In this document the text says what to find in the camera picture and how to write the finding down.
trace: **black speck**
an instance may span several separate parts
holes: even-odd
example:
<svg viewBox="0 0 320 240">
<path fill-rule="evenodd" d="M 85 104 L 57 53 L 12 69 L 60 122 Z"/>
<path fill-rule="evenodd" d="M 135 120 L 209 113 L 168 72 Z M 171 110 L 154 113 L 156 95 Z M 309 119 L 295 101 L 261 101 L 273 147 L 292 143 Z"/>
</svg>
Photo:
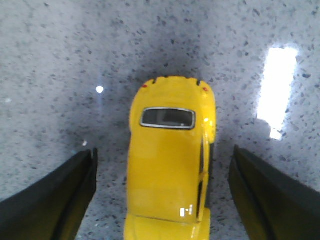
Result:
<svg viewBox="0 0 320 240">
<path fill-rule="evenodd" d="M 260 17 L 260 12 L 257 9 L 253 9 L 254 13 L 257 14 Z"/>
<path fill-rule="evenodd" d="M 242 85 L 241 90 L 246 90 L 247 89 L 247 84 Z"/>
<path fill-rule="evenodd" d="M 287 161 L 287 159 L 284 156 L 280 156 L 279 159 L 280 159 L 280 161 L 283 161 L 283 162 Z"/>
<path fill-rule="evenodd" d="M 308 79 L 308 78 L 310 78 L 311 77 L 311 74 L 302 74 L 302 77 L 304 77 L 305 79 Z"/>
</svg>

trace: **toy car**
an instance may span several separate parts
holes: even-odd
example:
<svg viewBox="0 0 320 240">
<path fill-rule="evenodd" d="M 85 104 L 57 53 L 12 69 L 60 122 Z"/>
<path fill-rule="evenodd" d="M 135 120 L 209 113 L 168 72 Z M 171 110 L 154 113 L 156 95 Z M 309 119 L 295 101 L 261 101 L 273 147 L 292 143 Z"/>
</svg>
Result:
<svg viewBox="0 0 320 240">
<path fill-rule="evenodd" d="M 147 81 L 132 103 L 125 240 L 208 240 L 211 87 L 195 78 Z"/>
</svg>

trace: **chrome trim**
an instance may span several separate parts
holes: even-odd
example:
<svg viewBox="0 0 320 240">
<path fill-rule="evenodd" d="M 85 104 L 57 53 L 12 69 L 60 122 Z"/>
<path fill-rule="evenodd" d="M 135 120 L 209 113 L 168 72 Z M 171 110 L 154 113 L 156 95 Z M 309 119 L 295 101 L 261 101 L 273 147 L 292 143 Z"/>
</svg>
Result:
<svg viewBox="0 0 320 240">
<path fill-rule="evenodd" d="M 173 109 L 173 110 L 180 110 L 180 111 L 185 111 L 192 113 L 192 125 L 191 126 L 167 126 L 167 125 L 157 125 L 157 124 L 148 124 L 148 123 L 143 123 L 143 118 L 145 115 L 145 112 L 147 110 L 157 110 L 157 109 Z M 196 123 L 196 113 L 192 110 L 186 109 L 186 108 L 180 108 L 180 107 L 166 107 L 166 106 L 155 106 L 155 107 L 147 107 L 143 109 L 143 113 L 140 119 L 140 125 L 143 127 L 150 127 L 150 128 L 158 128 L 158 129 L 194 129 L 195 128 L 195 123 Z"/>
</svg>

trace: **rear window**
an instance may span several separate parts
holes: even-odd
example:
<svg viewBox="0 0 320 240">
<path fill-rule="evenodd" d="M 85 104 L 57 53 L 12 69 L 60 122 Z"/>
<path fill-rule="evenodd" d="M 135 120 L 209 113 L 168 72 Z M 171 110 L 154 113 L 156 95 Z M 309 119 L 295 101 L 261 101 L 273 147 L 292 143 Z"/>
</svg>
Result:
<svg viewBox="0 0 320 240">
<path fill-rule="evenodd" d="M 151 107 L 143 111 L 141 125 L 164 129 L 193 129 L 195 112 L 184 108 Z"/>
</svg>

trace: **speckled surface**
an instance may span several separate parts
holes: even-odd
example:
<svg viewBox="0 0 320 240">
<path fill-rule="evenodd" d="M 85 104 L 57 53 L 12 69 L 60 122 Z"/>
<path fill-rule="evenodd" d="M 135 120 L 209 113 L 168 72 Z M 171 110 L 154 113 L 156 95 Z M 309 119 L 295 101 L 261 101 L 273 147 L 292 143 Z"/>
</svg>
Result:
<svg viewBox="0 0 320 240">
<path fill-rule="evenodd" d="M 133 97 L 150 78 L 196 77 L 212 86 L 217 103 L 211 239 L 247 240 L 227 182 L 234 144 L 320 191 L 319 6 L 0 1 L 0 200 L 75 152 L 98 147 L 98 190 L 77 239 L 122 239 Z M 282 140 L 270 138 L 269 125 L 257 119 L 274 47 L 298 51 Z"/>
</svg>

